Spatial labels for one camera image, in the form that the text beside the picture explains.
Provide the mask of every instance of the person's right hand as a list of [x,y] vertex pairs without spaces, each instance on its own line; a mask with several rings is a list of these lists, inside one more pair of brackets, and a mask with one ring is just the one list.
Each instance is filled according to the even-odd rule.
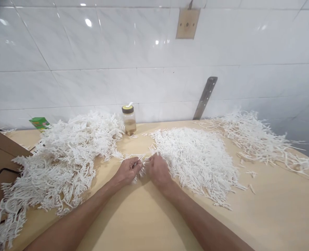
[[167,186],[174,182],[168,170],[166,161],[160,154],[154,154],[146,162],[146,172],[149,174],[153,184],[160,190],[165,189]]

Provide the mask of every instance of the green box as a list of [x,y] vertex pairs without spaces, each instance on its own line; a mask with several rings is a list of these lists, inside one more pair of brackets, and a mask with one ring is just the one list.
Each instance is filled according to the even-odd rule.
[[50,125],[50,123],[44,117],[35,117],[29,120],[36,129],[42,131],[47,129],[46,126]]

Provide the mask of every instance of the person's left hand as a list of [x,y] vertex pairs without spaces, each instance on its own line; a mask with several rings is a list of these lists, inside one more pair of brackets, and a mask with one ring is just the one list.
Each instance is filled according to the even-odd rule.
[[143,164],[138,157],[125,159],[122,161],[120,168],[117,170],[113,179],[120,185],[125,186],[131,184],[137,173],[142,169]]

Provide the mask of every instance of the bottle cap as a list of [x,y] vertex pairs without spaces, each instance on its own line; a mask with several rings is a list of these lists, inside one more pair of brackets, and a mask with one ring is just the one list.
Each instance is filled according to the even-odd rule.
[[122,106],[122,112],[124,114],[132,114],[134,112],[134,107],[132,105]]

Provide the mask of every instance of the tiled wall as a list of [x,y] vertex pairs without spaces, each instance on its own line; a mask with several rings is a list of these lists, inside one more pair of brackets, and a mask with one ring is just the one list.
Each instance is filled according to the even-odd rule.
[[195,39],[176,40],[188,4],[0,0],[0,127],[130,101],[138,122],[188,120],[218,76],[205,117],[241,106],[309,140],[309,0],[194,0]]

